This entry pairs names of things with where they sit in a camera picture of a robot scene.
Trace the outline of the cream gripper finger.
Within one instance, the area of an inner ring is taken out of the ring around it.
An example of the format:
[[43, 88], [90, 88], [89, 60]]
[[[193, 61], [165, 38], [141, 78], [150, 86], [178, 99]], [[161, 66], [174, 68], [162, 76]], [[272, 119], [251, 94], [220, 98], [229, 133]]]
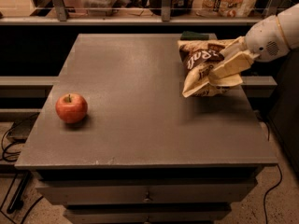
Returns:
[[213, 79], [220, 79], [239, 74], [248, 70], [258, 57], [258, 54], [249, 50], [239, 51], [235, 55], [226, 57], [209, 73], [209, 76]]
[[244, 57], [244, 52], [246, 50], [247, 45], [245, 43], [245, 37], [240, 36], [223, 49], [221, 55], [225, 60], [241, 59]]

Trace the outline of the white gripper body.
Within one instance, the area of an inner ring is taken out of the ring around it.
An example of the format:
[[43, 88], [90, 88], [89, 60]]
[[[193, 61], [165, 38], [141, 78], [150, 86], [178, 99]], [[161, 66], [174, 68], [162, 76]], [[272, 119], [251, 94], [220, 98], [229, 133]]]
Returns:
[[273, 15], [253, 25], [245, 36], [245, 43], [252, 53], [259, 55], [257, 61], [271, 62], [290, 52], [290, 28], [284, 16]]

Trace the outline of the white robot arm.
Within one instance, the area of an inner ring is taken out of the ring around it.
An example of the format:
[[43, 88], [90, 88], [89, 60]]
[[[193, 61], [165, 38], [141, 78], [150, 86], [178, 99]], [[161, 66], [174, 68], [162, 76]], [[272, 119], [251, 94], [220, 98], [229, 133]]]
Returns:
[[299, 47], [299, 5], [254, 24], [221, 51], [224, 60], [210, 73], [224, 78], [247, 70], [255, 62], [268, 63]]

